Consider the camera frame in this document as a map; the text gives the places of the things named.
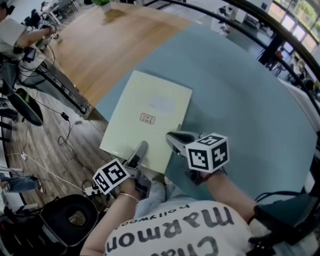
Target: white cable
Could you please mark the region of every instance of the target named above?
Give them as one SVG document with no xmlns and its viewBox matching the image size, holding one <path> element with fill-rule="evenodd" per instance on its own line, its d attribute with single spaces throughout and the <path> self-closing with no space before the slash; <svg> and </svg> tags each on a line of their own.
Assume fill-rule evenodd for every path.
<svg viewBox="0 0 320 256">
<path fill-rule="evenodd" d="M 6 154 L 6 156 L 21 155 L 21 153 Z"/>
<path fill-rule="evenodd" d="M 40 163 L 38 163 L 36 160 L 34 160 L 32 157 L 30 157 L 29 155 L 27 155 L 26 153 L 24 153 L 28 158 L 30 158 L 32 161 L 34 161 L 38 166 L 42 167 L 43 169 L 45 169 L 48 173 L 52 174 L 53 176 L 57 177 L 58 179 L 66 182 L 66 183 L 69 183 L 70 185 L 76 187 L 77 189 L 83 191 L 80 187 L 76 186 L 76 185 L 73 185 L 71 182 L 69 181 L 66 181 L 64 180 L 63 178 L 60 178 L 58 175 L 55 175 L 54 173 L 52 173 L 51 171 L 49 171 L 48 169 L 46 169 L 45 167 L 43 167 Z"/>
</svg>

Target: wooden table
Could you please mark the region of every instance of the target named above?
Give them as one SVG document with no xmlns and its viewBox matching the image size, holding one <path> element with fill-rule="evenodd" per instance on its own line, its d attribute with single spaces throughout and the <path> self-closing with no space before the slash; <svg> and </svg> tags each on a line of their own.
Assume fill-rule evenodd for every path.
<svg viewBox="0 0 320 256">
<path fill-rule="evenodd" d="M 111 3 L 85 12 L 61 33 L 56 60 L 93 105 L 149 53 L 191 22 L 156 9 Z"/>
</svg>

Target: pale yellow folder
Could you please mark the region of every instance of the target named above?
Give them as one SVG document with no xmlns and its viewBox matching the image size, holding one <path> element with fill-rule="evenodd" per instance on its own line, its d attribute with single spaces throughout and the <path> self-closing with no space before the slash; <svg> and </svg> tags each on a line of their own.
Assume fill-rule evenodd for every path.
<svg viewBox="0 0 320 256">
<path fill-rule="evenodd" d="M 192 90 L 134 71 L 115 107 L 100 148 L 128 159 L 142 141 L 148 143 L 142 165 L 164 173 L 172 150 L 166 133 L 182 124 Z"/>
</svg>

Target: power strip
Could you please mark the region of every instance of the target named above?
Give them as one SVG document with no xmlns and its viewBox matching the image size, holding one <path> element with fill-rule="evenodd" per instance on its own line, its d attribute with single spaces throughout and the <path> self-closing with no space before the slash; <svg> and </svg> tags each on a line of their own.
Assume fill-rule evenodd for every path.
<svg viewBox="0 0 320 256">
<path fill-rule="evenodd" d="M 86 195 L 87 195 L 88 197 L 101 194 L 101 191 L 100 191 L 100 189 L 99 189 L 98 186 L 86 187 L 86 188 L 84 189 L 84 192 L 86 193 Z"/>
</svg>

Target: plant pot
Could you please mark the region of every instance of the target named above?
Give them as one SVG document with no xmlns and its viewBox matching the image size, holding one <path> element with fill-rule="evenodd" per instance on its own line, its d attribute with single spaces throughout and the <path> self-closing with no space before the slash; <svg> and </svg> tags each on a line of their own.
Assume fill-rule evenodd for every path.
<svg viewBox="0 0 320 256">
<path fill-rule="evenodd" d="M 104 5 L 101 5 L 100 7 L 101 7 L 101 9 L 102 9 L 105 13 L 111 11 L 111 3 L 110 3 L 110 2 L 109 2 L 109 3 L 106 3 L 106 4 L 104 4 Z"/>
</svg>

